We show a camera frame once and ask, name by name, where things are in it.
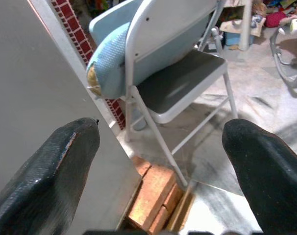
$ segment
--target gray wall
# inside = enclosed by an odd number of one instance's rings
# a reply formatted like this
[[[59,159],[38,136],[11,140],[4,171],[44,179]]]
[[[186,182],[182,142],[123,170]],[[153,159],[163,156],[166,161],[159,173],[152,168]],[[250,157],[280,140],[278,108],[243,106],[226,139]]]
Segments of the gray wall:
[[[45,139],[100,119],[100,148],[69,234],[114,229],[140,180],[85,88],[26,0],[0,1],[0,190]]]

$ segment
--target orange brick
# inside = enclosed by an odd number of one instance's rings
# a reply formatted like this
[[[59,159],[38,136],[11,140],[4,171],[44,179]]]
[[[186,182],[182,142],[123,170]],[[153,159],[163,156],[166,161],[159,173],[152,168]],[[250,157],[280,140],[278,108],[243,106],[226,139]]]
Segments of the orange brick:
[[[170,214],[176,208],[182,195],[183,195],[183,191],[181,190],[181,188],[179,188],[178,184],[175,184],[164,202],[164,206],[166,207],[166,209]]]
[[[156,235],[158,232],[160,232],[163,229],[169,215],[170,214],[167,211],[166,207],[162,206],[161,209],[159,210],[156,218],[154,219],[152,226],[148,230],[148,233],[150,235]]]
[[[143,178],[139,194],[128,215],[130,221],[148,231],[174,183],[172,170],[153,165]]]
[[[150,168],[150,163],[139,156],[133,156],[131,158],[137,172],[143,177],[147,170]]]

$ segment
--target gray metal frame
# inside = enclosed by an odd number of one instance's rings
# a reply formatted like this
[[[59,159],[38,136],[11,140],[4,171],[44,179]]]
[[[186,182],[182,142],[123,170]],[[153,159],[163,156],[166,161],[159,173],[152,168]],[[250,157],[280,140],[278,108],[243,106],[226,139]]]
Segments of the gray metal frame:
[[[276,46],[276,39],[279,34],[279,29],[278,28],[275,33],[271,36],[270,38],[270,43],[271,43],[271,50],[272,50],[272,55],[275,60],[275,64],[277,67],[277,70],[281,76],[281,78],[284,80],[284,82],[291,88],[296,88],[297,87],[297,74],[293,76],[288,76],[285,71],[282,68],[282,65],[292,65],[291,63],[286,63],[282,60],[281,58],[281,50],[279,47]]]

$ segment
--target red object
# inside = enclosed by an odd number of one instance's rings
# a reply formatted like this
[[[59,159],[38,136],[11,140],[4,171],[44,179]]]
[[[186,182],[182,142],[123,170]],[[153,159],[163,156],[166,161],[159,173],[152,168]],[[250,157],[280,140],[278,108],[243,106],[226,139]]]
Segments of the red object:
[[[271,13],[266,17],[265,26],[267,28],[275,28],[279,26],[279,22],[286,18],[286,14],[283,12]]]

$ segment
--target white pole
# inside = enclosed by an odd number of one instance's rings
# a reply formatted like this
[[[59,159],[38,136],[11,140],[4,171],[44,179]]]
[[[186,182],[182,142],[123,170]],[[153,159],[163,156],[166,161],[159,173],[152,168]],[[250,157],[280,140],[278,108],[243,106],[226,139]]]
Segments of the white pole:
[[[245,10],[242,18],[242,30],[240,35],[239,49],[247,50],[249,48],[250,33],[251,33],[251,11],[252,0],[246,0]]]

